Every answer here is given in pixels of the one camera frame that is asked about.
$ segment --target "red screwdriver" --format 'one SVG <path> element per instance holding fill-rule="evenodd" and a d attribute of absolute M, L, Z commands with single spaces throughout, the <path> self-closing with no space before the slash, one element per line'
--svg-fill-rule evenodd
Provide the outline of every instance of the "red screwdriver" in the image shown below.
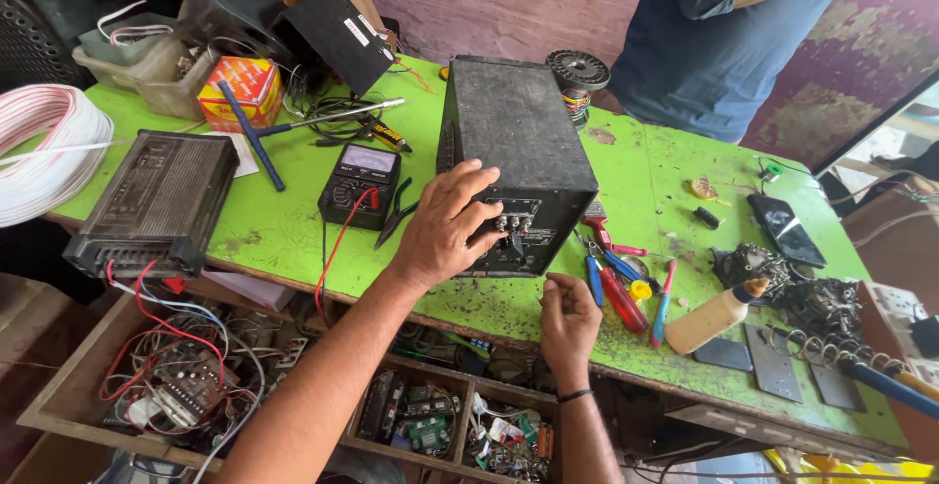
<path fill-rule="evenodd" d="M 596 263 L 596 267 L 600 270 L 600 283 L 603 284 L 603 291 L 613 304 L 613 308 L 616 309 L 617 315 L 623 320 L 626 328 L 633 334 L 641 334 L 648 330 L 649 320 L 646 319 L 644 313 L 640 312 L 639 307 L 626 293 L 623 284 L 613 276 L 613 270 L 604 268 L 600 265 L 600 262 Z"/>
<path fill-rule="evenodd" d="M 612 243 L 609 245 L 609 249 L 613 253 L 619 253 L 620 255 L 635 255 L 636 257 L 648 257 L 650 255 L 655 255 L 656 257 L 661 257 L 663 259 L 674 259 L 674 257 L 669 257 L 668 255 L 649 253 L 648 249 L 639 249 L 631 245 L 619 245 L 617 243 Z"/>

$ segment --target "person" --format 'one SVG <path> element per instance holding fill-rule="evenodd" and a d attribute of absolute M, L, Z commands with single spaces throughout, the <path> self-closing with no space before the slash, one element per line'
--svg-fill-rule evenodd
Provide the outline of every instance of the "person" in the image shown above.
<path fill-rule="evenodd" d="M 640 0 L 593 104 L 738 143 L 830 2 Z"/>
<path fill-rule="evenodd" d="M 333 453 L 358 399 L 407 313 L 430 287 L 467 269 L 499 238 L 495 230 L 467 243 L 499 202 L 470 203 L 499 178 L 496 167 L 468 160 L 429 182 L 392 262 L 308 352 L 245 426 L 215 482 L 313 482 Z M 542 354 L 557 379 L 563 481 L 622 483 L 587 364 L 602 312 L 582 280 L 547 274 Z"/>

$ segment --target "green table surface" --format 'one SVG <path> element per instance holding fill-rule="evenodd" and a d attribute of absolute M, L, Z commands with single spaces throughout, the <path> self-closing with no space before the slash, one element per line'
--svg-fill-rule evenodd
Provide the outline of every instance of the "green table surface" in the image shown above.
<path fill-rule="evenodd" d="M 402 164 L 402 178 L 409 176 L 415 183 L 402 199 L 408 204 L 417 199 L 421 188 L 434 176 L 445 84 L 437 75 L 439 66 L 415 58 L 402 60 L 435 93 L 425 91 L 413 75 L 403 72 L 386 73 L 374 86 L 372 92 L 376 93 L 369 96 L 406 100 L 405 105 L 387 110 L 382 120 L 402 133 L 414 148 L 413 154 L 405 154 Z M 134 94 L 101 85 L 89 88 L 87 94 L 113 119 L 115 139 L 133 137 L 141 128 L 171 131 L 188 124 L 151 114 Z M 278 122 L 285 121 L 286 113 L 281 112 Z M 193 132 L 207 130 L 207 125 L 203 125 Z M 750 217 L 745 197 L 751 191 L 724 185 L 732 182 L 759 185 L 757 152 L 692 133 L 644 125 L 599 109 L 591 110 L 590 123 L 580 135 L 600 183 L 600 196 L 609 218 L 606 227 L 613 241 L 679 258 L 671 290 L 670 319 L 722 290 L 710 271 L 709 248 L 730 250 L 742 241 L 769 247 L 769 239 Z M 316 200 L 340 148 L 318 148 L 313 146 L 314 140 L 308 129 L 263 139 L 287 190 L 276 192 L 263 169 L 237 178 L 209 243 L 208 256 L 214 262 L 229 263 L 232 269 L 241 271 L 274 275 L 288 283 L 316 283 L 322 272 L 321 224 Z M 30 150 L 37 141 L 30 140 L 11 154 Z M 372 145 L 381 147 L 379 142 Z M 88 218 L 129 148 L 130 144 L 111 147 L 88 185 L 53 212 L 79 220 Z M 794 162 L 783 163 L 804 168 Z M 732 207 L 704 202 L 689 194 L 687 182 L 702 177 L 709 178 L 720 197 Z M 766 191 L 769 196 L 792 204 L 808 234 L 826 256 L 829 264 L 819 275 L 869 279 L 815 179 L 785 169 L 779 181 L 768 184 Z M 692 215 L 701 205 L 726 219 L 719 229 L 703 226 Z M 581 228 L 582 232 L 589 232 L 585 226 Z M 373 251 L 375 232 L 348 229 L 328 275 L 329 291 L 346 299 L 360 295 L 390 261 L 402 230 L 397 229 L 381 249 Z M 329 248 L 338 232 L 339 226 L 328 226 Z M 583 247 L 571 237 L 550 269 L 582 277 L 584 255 Z M 653 275 L 664 279 L 662 259 L 644 261 Z M 540 334 L 537 299 L 542 282 L 522 278 L 453 279 L 431 290 L 418 302 L 414 313 L 424 322 L 440 322 L 490 336 L 497 342 L 510 340 L 533 348 Z M 688 308 L 680 307 L 680 300 L 687 300 Z M 801 423 L 810 430 L 830 431 L 836 438 L 850 438 L 867 445 L 883 442 L 907 446 L 886 399 L 864 385 L 859 387 L 867 413 L 827 406 L 821 403 L 809 379 L 807 365 L 795 362 L 805 403 L 794 403 L 757 390 L 750 374 L 697 363 L 689 356 L 675 354 L 667 345 L 653 348 L 648 333 L 627 332 L 606 304 L 604 322 L 591 356 L 600 370 L 619 371 L 633 381 L 706 402 L 726 403 L 784 424 Z M 642 305 L 650 321 L 656 308 L 657 298 Z M 770 308 L 753 311 L 756 313 L 747 317 L 748 322 L 763 324 L 775 318 L 775 310 Z M 745 342 L 741 326 L 723 337 Z"/>

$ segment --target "blue pliers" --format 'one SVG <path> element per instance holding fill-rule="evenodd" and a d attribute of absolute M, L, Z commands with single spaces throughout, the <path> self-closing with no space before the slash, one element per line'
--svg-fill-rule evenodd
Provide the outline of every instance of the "blue pliers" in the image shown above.
<path fill-rule="evenodd" d="M 587 279 L 590 284 L 590 291 L 593 294 L 593 301 L 600 308 L 603 306 L 603 287 L 600 286 L 600 272 L 598 271 L 600 266 L 597 264 L 596 257 L 593 256 L 593 252 L 600 253 L 600 249 L 596 242 L 587 243 L 576 229 L 574 229 L 574 234 L 578 236 L 578 240 L 587 249 L 587 257 L 584 257 L 584 263 L 587 265 Z"/>
<path fill-rule="evenodd" d="M 606 262 L 609 262 L 609 265 L 612 266 L 613 269 L 616 270 L 619 274 L 626 277 L 626 279 L 629 282 L 633 282 L 636 280 L 641 280 L 642 282 L 648 282 L 647 280 L 642 278 L 642 275 L 638 274 L 636 270 L 632 268 L 632 266 L 630 266 L 629 264 L 623 261 L 620 261 L 620 258 L 617 257 L 616 254 L 613 253 L 612 251 L 606 250 L 606 252 L 603 254 L 603 259 Z"/>

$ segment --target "white cable coil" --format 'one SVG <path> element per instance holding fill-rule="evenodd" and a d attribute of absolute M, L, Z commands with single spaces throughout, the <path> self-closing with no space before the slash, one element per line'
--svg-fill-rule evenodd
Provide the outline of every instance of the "white cable coil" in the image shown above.
<path fill-rule="evenodd" d="M 113 129 L 111 118 L 75 87 L 31 85 L 0 95 L 0 156 L 45 132 L 35 152 L 87 146 L 0 170 L 0 227 L 45 214 L 80 191 L 107 153 L 100 144 L 111 141 Z"/>

